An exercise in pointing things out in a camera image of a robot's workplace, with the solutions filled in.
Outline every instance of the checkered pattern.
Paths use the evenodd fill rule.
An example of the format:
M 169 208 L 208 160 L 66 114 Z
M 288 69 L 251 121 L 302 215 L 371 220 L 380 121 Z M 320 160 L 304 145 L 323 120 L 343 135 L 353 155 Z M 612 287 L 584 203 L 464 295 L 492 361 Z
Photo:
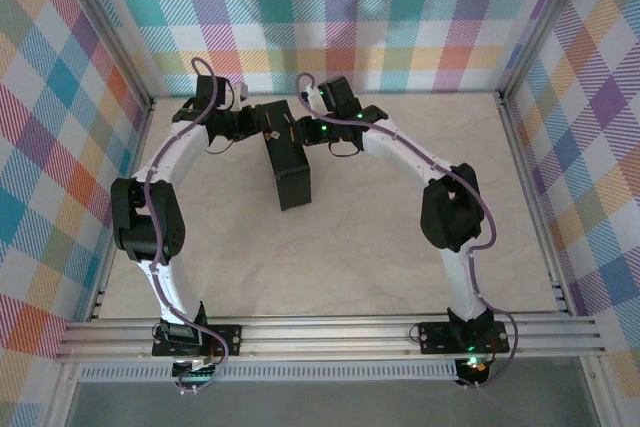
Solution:
M 0 6 L 0 425 L 26 426 L 86 307 L 143 110 L 77 0 Z
M 580 314 L 640 418 L 640 0 L 570 0 L 512 104 Z
M 540 16 L 545 11 L 548 3 L 549 3 L 549 0 L 538 0 L 536 2 L 536 6 L 531 11 L 531 16 L 527 20 L 527 24 L 524 30 L 522 31 L 522 34 L 520 34 L 518 43 L 513 49 L 513 52 L 511 53 L 511 57 L 509 57 L 509 62 L 507 63 L 507 67 L 505 68 L 504 72 L 502 73 L 502 76 L 500 77 L 500 82 L 498 84 L 497 90 L 504 91 L 506 89 L 507 83 L 509 82 L 509 79 L 511 78 L 511 75 L 513 74 L 513 71 L 516 65 L 518 65 L 518 62 L 520 61 L 520 58 L 522 56 L 522 51 L 525 48 L 525 46 L 529 43 L 529 40 L 531 39 L 531 36 L 533 35 L 533 32 L 535 31 L 538 25 L 538 20 L 540 20 Z
M 167 92 L 185 96 L 195 90 L 194 55 L 254 91 L 291 93 L 303 70 L 343 74 L 358 91 L 494 90 L 523 0 L 114 3 L 137 24 Z

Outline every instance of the robotic arm link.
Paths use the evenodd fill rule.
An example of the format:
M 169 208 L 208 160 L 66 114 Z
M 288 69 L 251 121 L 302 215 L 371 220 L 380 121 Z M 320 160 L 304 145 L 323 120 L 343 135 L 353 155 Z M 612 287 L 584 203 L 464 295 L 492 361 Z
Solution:
M 196 60 L 200 59 L 194 59 L 192 64 L 197 72 Z M 191 359 L 182 371 L 211 365 L 216 355 L 221 355 L 224 361 L 228 355 L 237 355 L 240 330 L 239 326 L 207 325 L 206 313 L 196 299 L 180 256 L 186 229 L 176 191 L 215 137 L 240 141 L 262 133 L 270 142 L 286 135 L 271 130 L 270 104 L 239 108 L 246 96 L 246 87 L 242 84 L 232 87 L 231 105 L 219 109 L 225 104 L 224 88 L 228 80 L 215 77 L 210 67 L 206 67 L 210 75 L 198 72 L 196 97 L 176 113 L 163 146 L 132 178 L 116 179 L 111 188 L 116 246 L 125 250 L 145 272 L 161 305 L 162 320 L 154 331 L 153 355 L 168 355 L 183 361 Z M 304 75 L 308 74 L 301 74 L 298 84 Z M 504 325 L 494 321 L 493 316 L 494 311 L 503 312 L 484 301 L 475 279 L 474 250 L 493 244 L 495 223 L 480 198 L 473 169 L 467 164 L 452 166 L 408 140 L 378 107 L 363 109 L 344 77 L 318 87 L 312 78 L 305 92 L 298 91 L 298 97 L 312 115 L 298 120 L 285 115 L 290 122 L 292 144 L 351 142 L 359 151 L 394 166 L 423 189 L 420 226 L 425 237 L 440 251 L 452 291 L 447 309 L 449 323 L 432 326 L 435 330 L 426 326 L 427 337 L 433 337 L 434 342 L 440 344 L 452 339 L 454 351 L 466 352 L 486 344 L 488 335 L 503 333 Z M 149 215 L 142 211 L 145 207 Z M 479 246 L 477 237 L 485 213 L 492 240 Z M 442 335 L 449 340 L 442 340 Z M 433 342 L 421 343 L 423 353 L 429 348 L 433 348 Z M 508 343 L 502 342 L 500 351 L 508 350 Z M 209 363 L 203 363 L 203 357 L 207 357 Z

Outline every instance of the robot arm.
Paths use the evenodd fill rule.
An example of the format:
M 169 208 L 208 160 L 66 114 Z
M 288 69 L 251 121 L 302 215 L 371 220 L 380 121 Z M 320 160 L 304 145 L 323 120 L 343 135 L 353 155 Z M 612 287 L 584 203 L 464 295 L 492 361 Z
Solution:
M 382 119 L 376 124 L 407 138 L 391 119 Z M 444 177 L 444 174 L 417 157 L 405 145 L 381 132 L 368 130 L 362 135 L 362 144 L 364 152 L 384 160 L 387 164 L 402 172 L 404 177 L 411 180 L 420 189 L 427 188 L 432 182 L 442 181 Z M 421 147 L 420 149 L 435 164 L 447 170 L 453 168 L 449 162 L 438 159 Z M 431 223 L 435 219 L 424 220 L 426 223 Z M 458 251 L 449 248 L 439 249 L 451 287 L 450 309 L 464 322 L 479 317 L 486 310 L 473 292 L 469 273 L 468 250 L 474 241 L 475 239 L 466 241 Z
M 199 76 L 197 90 L 203 90 L 200 88 L 201 84 L 205 87 L 207 83 L 211 84 L 210 79 Z M 378 107 L 362 109 L 346 79 L 339 78 L 323 85 L 325 91 L 322 90 L 323 86 L 308 91 L 312 105 L 321 101 L 330 116 L 376 124 L 406 139 L 388 115 Z M 190 100 L 193 108 L 188 103 L 174 116 L 169 138 L 176 137 L 178 132 L 202 113 L 211 95 L 207 97 L 206 88 L 200 93 L 202 95 Z M 149 169 L 153 168 L 151 163 L 131 179 L 116 179 L 112 185 L 114 239 L 117 247 L 127 251 L 129 257 L 138 263 L 148 276 L 154 291 L 156 288 L 162 289 L 171 305 L 198 325 L 206 326 L 206 314 L 202 304 L 196 300 L 179 255 L 184 244 L 185 228 L 175 191 L 193 163 L 216 136 L 222 135 L 237 141 L 257 133 L 269 134 L 271 122 L 264 107 L 224 111 L 213 109 L 200 121 L 200 125 L 175 141 L 162 157 L 155 168 L 150 188 L 151 200 L 158 213 L 163 234 L 163 258 L 157 273 L 150 271 L 151 260 L 157 249 L 155 231 L 149 216 L 139 212 L 139 209 L 145 207 L 142 186 Z M 448 309 L 451 331 L 457 344 L 462 347 L 475 345 L 479 339 L 482 341 L 482 335 L 493 326 L 493 313 L 475 295 L 468 253 L 480 234 L 483 212 L 467 189 L 434 165 L 454 172 L 478 191 L 473 169 L 466 164 L 452 166 L 420 147 L 420 152 L 432 161 L 429 163 L 397 141 L 396 137 L 375 129 L 339 126 L 314 117 L 303 117 L 297 121 L 290 119 L 289 122 L 291 140 L 294 143 L 310 146 L 340 140 L 352 142 L 359 150 L 392 165 L 418 188 L 423 189 L 420 225 L 425 237 L 439 249 L 449 278 L 452 291 Z M 159 276 L 158 283 L 154 283 L 153 275 Z M 179 318 L 164 308 L 162 301 L 160 304 L 163 306 L 163 339 L 173 346 L 169 350 L 176 350 L 178 343 L 172 339 L 179 338 L 179 349 L 184 355 L 201 355 L 204 347 L 199 332 L 187 328 Z M 183 348 L 185 345 L 192 345 L 193 348 Z

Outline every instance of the wire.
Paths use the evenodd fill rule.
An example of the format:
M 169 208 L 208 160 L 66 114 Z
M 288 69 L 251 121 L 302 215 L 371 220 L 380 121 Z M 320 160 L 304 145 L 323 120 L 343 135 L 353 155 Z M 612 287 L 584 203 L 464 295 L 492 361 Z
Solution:
M 162 341 L 162 339 L 158 337 L 158 327 L 160 327 L 160 322 L 151 327 L 151 337 L 153 337 L 155 340 Z
M 218 152 L 211 152 L 210 150 L 206 150 L 206 149 L 205 149 L 205 152 L 206 152 L 207 154 L 211 154 L 211 155 L 220 155 L 220 154 L 224 154 L 227 150 L 229 150 L 229 149 L 231 148 L 231 146 L 232 146 L 233 144 L 235 144 L 235 142 L 236 142 L 235 140 L 232 140 L 231 142 L 229 142 L 229 145 L 227 145 L 224 149 L 219 150 Z
M 498 348 L 496 347 L 496 341 L 493 340 L 493 337 L 491 336 L 489 336 L 489 343 L 491 344 L 491 349 L 493 350 L 493 356 L 491 357 L 491 360 L 486 365 L 493 364 L 496 361 L 496 353 L 498 351 Z
M 376 130 L 378 132 L 381 132 L 381 133 L 383 133 L 385 135 L 388 135 L 389 137 L 399 141 L 401 144 L 403 144 L 405 147 L 407 147 L 411 152 L 416 154 L 420 159 L 424 160 L 429 166 L 431 166 L 432 168 L 434 168 L 438 172 L 451 177 L 453 180 L 455 180 L 460 185 L 462 185 L 469 192 L 469 194 L 471 194 L 471 196 L 475 199 L 475 201 L 478 202 L 478 205 L 480 205 L 480 207 L 484 211 L 484 214 L 487 217 L 487 221 L 489 222 L 489 230 L 491 231 L 491 236 L 490 236 L 489 240 L 485 244 L 474 245 L 474 246 L 469 248 L 469 251 L 468 251 L 468 255 L 469 255 L 469 276 L 471 277 L 471 285 L 473 287 L 473 293 L 475 294 L 477 299 L 480 301 L 480 303 L 482 305 L 484 305 L 486 308 L 488 308 L 490 310 L 493 310 L 494 312 L 497 312 L 498 314 L 505 315 L 509 319 L 511 324 L 513 325 L 513 331 L 514 331 L 513 346 L 511 348 L 511 352 L 509 354 L 509 357 L 507 358 L 507 362 L 505 363 L 504 367 L 500 371 L 498 371 L 497 373 L 493 374 L 491 379 L 487 380 L 483 385 L 486 386 L 488 384 L 491 384 L 491 383 L 495 382 L 496 380 L 498 380 L 504 374 L 504 372 L 509 368 L 509 366 L 513 362 L 513 358 L 515 357 L 516 351 L 518 349 L 519 332 L 518 332 L 518 324 L 516 323 L 516 320 L 513 318 L 513 315 L 511 315 L 509 312 L 506 312 L 506 311 L 504 311 L 502 309 L 498 309 L 498 308 L 494 307 L 493 305 L 491 305 L 489 302 L 487 302 L 484 299 L 482 293 L 480 292 L 480 288 L 478 287 L 478 279 L 476 277 L 476 270 L 475 270 L 475 264 L 474 264 L 475 252 L 476 251 L 481 251 L 481 250 L 486 250 L 486 249 L 489 249 L 490 247 L 492 247 L 496 243 L 496 239 L 497 239 L 497 236 L 498 236 L 498 233 L 497 233 L 497 230 L 496 230 L 496 222 L 495 222 L 495 220 L 493 218 L 493 215 L 491 214 L 491 210 L 489 209 L 489 206 L 485 203 L 485 201 L 482 199 L 482 197 L 480 197 L 480 194 L 478 193 L 478 191 L 476 189 L 474 189 L 471 186 L 471 184 L 469 184 L 469 182 L 464 180 L 462 177 L 460 177 L 455 172 L 447 170 L 444 167 L 442 167 L 441 165 L 439 165 L 438 163 L 436 163 L 432 158 L 430 158 L 428 155 L 426 155 L 424 152 L 422 152 L 422 150 L 418 146 L 416 146 L 413 142 L 411 142 L 410 140 L 404 138 L 402 135 L 399 135 L 397 132 L 393 132 L 393 131 L 385 128 L 385 127 L 382 127 L 382 126 L 376 125 L 376 124 L 372 124 L 370 122 L 363 122 L 363 121 L 360 121 L 360 120 L 334 119 L 332 117 L 327 117 L 326 115 L 322 115 L 319 112 L 316 112 L 315 110 L 313 110 L 311 108 L 311 106 L 308 104 L 308 102 L 305 102 L 304 99 L 302 98 L 302 93 L 300 91 L 300 79 L 302 79 L 303 77 L 309 78 L 309 80 L 311 81 L 311 87 L 312 88 L 315 87 L 315 85 L 316 85 L 316 79 L 315 79 L 315 77 L 313 75 L 311 75 L 308 72 L 301 72 L 296 76 L 296 80 L 295 80 L 295 82 L 296 82 L 296 95 L 298 97 L 298 100 L 300 101 L 302 106 L 311 115 L 315 116 L 318 119 L 324 120 L 325 122 L 328 122 L 330 124 L 351 125 L 351 126 L 354 126 L 354 127 L 365 127 L 367 129 Z
M 413 332 L 413 329 L 415 329 L 416 327 L 418 327 L 419 324 L 413 324 L 413 326 L 411 326 L 411 328 L 409 329 L 409 339 L 411 339 L 412 342 L 415 342 L 416 344 L 419 344 L 420 341 L 418 339 L 416 339 L 414 336 L 411 335 L 411 332 Z
M 144 181 L 143 191 L 144 191 L 144 200 L 147 208 L 149 209 L 151 222 L 153 224 L 153 228 L 156 233 L 156 253 L 153 257 L 153 260 L 151 261 L 151 264 L 149 265 L 149 271 L 152 274 L 151 279 L 153 282 L 153 287 L 158 295 L 158 298 L 160 299 L 161 304 L 164 306 L 166 310 L 169 311 L 169 313 L 171 313 L 174 317 L 180 319 L 185 325 L 188 325 L 189 327 L 199 330 L 203 334 L 207 334 L 213 337 L 214 339 L 216 339 L 218 342 L 220 342 L 224 353 L 222 356 L 222 360 L 220 362 L 220 367 L 216 369 L 216 373 L 218 373 L 224 368 L 224 365 L 226 364 L 229 358 L 229 346 L 227 345 L 225 340 L 217 332 L 214 332 L 208 329 L 207 327 L 203 327 L 202 325 L 198 325 L 192 322 L 191 320 L 189 320 L 182 312 L 180 312 L 178 309 L 176 309 L 173 306 L 173 304 L 171 304 L 166 294 L 162 290 L 162 285 L 160 284 L 160 280 L 158 278 L 158 275 L 159 275 L 158 264 L 160 263 L 160 259 L 162 258 L 162 251 L 164 248 L 163 239 L 162 239 L 162 227 L 160 226 L 160 219 L 158 217 L 158 213 L 156 212 L 155 206 L 153 205 L 153 202 L 151 200 L 151 179 L 154 173 L 156 172 L 158 165 L 160 164 L 160 161 L 162 160 L 164 155 L 167 153 L 167 151 L 171 148 L 171 146 L 177 140 L 179 140 L 183 135 L 191 131 L 196 125 L 198 125 L 200 121 L 202 121 L 202 119 L 204 119 L 207 115 L 209 115 L 209 112 L 211 112 L 211 110 L 214 108 L 215 100 L 218 95 L 218 83 L 216 82 L 216 76 L 213 73 L 213 69 L 211 68 L 211 66 L 204 59 L 200 57 L 193 57 L 191 59 L 191 66 L 193 67 L 193 70 L 196 71 L 196 74 L 201 75 L 200 70 L 198 69 L 197 63 L 202 64 L 206 68 L 206 70 L 209 71 L 209 75 L 211 75 L 213 79 L 213 95 L 211 96 L 211 100 L 209 101 L 207 108 L 204 109 L 204 111 L 202 111 L 202 113 L 200 113 L 198 117 L 196 117 L 188 126 L 186 126 L 184 129 L 178 132 L 178 134 L 176 134 L 174 137 L 167 140 L 167 142 L 160 148 L 160 150 L 158 151 L 158 154 L 155 156 L 155 158 L 151 162 L 151 166 L 147 172 L 147 176 Z M 208 381 L 206 381 L 204 384 L 198 386 L 197 388 L 194 386 L 193 392 L 198 393 L 201 390 L 205 389 L 206 387 L 211 385 L 214 378 L 215 376 L 212 375 L 211 378 Z
M 355 152 L 351 153 L 351 154 L 336 154 L 333 150 L 331 150 L 331 146 L 333 144 L 337 144 L 337 142 L 329 142 L 329 152 L 331 152 L 331 155 L 333 155 L 334 157 L 340 157 L 342 159 L 346 159 L 347 157 L 353 157 L 355 155 L 358 155 L 360 153 L 360 149 L 356 150 Z

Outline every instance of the beige floor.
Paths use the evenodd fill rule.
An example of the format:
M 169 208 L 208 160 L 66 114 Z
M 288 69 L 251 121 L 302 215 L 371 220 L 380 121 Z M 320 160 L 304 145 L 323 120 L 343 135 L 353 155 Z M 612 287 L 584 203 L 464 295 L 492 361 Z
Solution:
M 515 311 L 556 304 L 493 97 L 362 95 L 426 149 L 477 172 L 498 226 L 478 256 L 486 297 Z M 290 100 L 294 116 L 302 108 Z M 143 161 L 165 138 L 181 101 L 156 106 Z M 224 147 L 216 139 L 212 150 Z M 340 152 L 349 151 L 345 145 Z M 313 202 L 281 212 L 264 141 L 202 155 L 178 198 L 187 226 L 185 267 L 209 315 L 442 312 L 449 288 L 440 255 L 423 237 L 422 193 L 364 153 L 306 150 Z M 486 221 L 483 236 L 487 235 Z M 148 317 L 159 307 L 142 271 L 118 252 L 102 317 Z

